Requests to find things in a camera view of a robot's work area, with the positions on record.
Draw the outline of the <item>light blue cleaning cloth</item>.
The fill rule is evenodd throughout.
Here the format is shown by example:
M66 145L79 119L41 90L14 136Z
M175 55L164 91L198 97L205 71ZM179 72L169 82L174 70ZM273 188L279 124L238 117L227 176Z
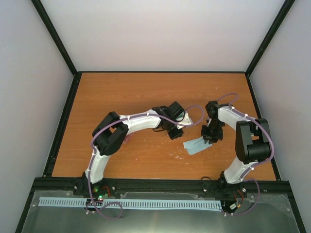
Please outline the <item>light blue cleaning cloth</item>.
M183 146L189 155L194 155L210 148L212 144L210 144L208 141L205 141L201 136L199 138L184 142Z

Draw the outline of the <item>grey glasses case green lining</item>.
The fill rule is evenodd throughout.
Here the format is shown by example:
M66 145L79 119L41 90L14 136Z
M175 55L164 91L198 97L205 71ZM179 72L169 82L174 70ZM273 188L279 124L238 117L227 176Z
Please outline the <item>grey glasses case green lining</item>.
M181 122L185 118L185 114L181 114L177 119L176 122Z

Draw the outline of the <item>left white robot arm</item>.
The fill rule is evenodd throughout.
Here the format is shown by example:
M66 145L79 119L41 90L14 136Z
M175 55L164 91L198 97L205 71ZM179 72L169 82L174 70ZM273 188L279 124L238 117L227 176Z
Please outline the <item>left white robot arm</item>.
M183 135L182 128L192 124L186 110L178 103L170 106L153 107L134 115L118 115L110 112L92 133L92 156L85 176L88 179L84 190L90 195L97 195L101 190L100 181L110 156L116 153L126 138L138 131L152 129L155 132L166 131L170 139Z

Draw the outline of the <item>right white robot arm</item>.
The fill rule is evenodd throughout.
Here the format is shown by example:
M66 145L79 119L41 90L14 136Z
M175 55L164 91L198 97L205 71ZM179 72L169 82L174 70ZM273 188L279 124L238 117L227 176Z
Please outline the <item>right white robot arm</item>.
M217 191L226 197L232 186L242 183L256 166L270 161L275 149L267 120L250 117L231 104L216 100L207 103L206 111L207 125L201 128L204 143L212 145L222 140L225 125L235 130L236 157L218 179Z

